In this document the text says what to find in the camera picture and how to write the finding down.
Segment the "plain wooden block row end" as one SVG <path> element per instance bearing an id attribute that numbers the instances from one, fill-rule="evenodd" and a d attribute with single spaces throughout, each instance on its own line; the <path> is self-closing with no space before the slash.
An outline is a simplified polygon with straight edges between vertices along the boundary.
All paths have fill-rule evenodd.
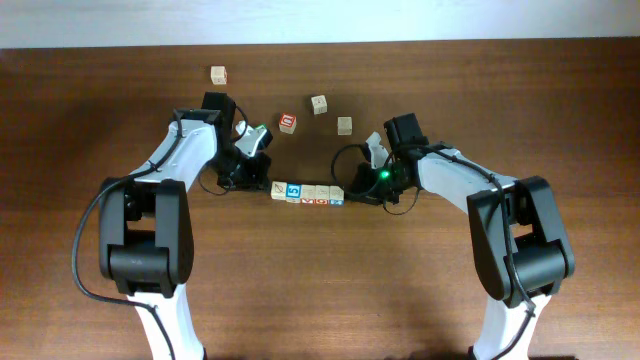
<path id="1" fill-rule="evenodd" d="M 281 181 L 272 181 L 270 186 L 270 196 L 273 200 L 285 201 L 288 184 Z"/>

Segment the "blue K wooden block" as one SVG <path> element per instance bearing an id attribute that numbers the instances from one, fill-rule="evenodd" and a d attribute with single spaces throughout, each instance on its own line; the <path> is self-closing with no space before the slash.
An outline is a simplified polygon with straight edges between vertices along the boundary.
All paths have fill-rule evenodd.
<path id="1" fill-rule="evenodd" d="M 344 190 L 339 186 L 329 187 L 329 204 L 332 206 L 344 205 Z"/>

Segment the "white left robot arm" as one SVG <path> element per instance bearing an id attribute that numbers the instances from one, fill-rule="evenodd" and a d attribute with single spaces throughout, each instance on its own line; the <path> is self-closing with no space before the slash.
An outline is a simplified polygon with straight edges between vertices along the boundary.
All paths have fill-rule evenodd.
<path id="1" fill-rule="evenodd" d="M 266 192 L 272 136 L 235 117 L 225 93 L 207 92 L 198 108 L 173 111 L 166 137 L 123 179 L 108 179 L 99 203 L 99 267 L 120 302 L 136 309 L 156 359 L 204 359 L 186 283 L 194 263 L 187 193 L 211 170 L 222 194 Z"/>

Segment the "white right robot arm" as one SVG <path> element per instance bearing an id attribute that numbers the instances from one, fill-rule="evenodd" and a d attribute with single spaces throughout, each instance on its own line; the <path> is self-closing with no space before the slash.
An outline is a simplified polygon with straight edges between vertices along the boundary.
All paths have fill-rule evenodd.
<path id="1" fill-rule="evenodd" d="M 396 204 L 409 188 L 435 194 L 467 215 L 474 266 L 487 293 L 471 359 L 525 359 L 538 319 L 575 271 L 575 256 L 553 191 L 540 176 L 493 172 L 444 142 L 432 143 L 413 113 L 358 145 L 364 157 L 347 199 Z"/>

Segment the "green R wooden block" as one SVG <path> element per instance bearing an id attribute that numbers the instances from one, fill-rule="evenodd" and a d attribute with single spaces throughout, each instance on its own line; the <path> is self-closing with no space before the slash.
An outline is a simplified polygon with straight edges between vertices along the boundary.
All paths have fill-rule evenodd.
<path id="1" fill-rule="evenodd" d="M 313 96 L 311 104 L 315 115 L 325 114 L 328 111 L 328 103 L 324 95 Z"/>

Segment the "plain wooden block far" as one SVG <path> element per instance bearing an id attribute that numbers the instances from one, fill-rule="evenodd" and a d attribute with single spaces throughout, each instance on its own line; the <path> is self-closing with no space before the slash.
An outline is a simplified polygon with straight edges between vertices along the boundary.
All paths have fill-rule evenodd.
<path id="1" fill-rule="evenodd" d="M 225 66 L 212 66 L 210 68 L 210 78 L 214 85 L 226 85 L 228 75 Z"/>

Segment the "red U wooden block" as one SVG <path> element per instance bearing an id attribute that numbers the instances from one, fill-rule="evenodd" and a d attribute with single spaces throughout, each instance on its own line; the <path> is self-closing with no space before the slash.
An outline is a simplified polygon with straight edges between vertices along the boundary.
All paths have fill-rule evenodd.
<path id="1" fill-rule="evenodd" d="M 297 117 L 293 114 L 282 113 L 278 121 L 279 130 L 285 134 L 293 134 L 297 126 Z"/>

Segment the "red I wooden block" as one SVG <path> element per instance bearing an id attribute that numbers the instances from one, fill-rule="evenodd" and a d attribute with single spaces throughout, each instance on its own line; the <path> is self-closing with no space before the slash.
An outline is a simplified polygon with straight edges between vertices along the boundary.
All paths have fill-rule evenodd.
<path id="1" fill-rule="evenodd" d="M 326 185 L 315 186 L 315 203 L 318 205 L 328 205 L 330 202 L 330 187 Z"/>

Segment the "ice cream wooden block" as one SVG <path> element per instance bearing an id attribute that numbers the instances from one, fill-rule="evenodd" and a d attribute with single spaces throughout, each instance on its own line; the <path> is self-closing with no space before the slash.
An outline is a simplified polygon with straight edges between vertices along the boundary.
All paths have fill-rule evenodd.
<path id="1" fill-rule="evenodd" d="M 301 186 L 300 201 L 302 204 L 316 203 L 316 186 L 303 184 Z"/>

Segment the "green N wooden block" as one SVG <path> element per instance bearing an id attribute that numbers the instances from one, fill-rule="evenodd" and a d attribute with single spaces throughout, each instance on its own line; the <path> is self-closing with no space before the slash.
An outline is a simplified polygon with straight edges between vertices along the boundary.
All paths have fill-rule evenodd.
<path id="1" fill-rule="evenodd" d="M 352 134 L 353 125 L 351 117 L 337 118 L 337 133 L 339 136 L 349 136 Z"/>

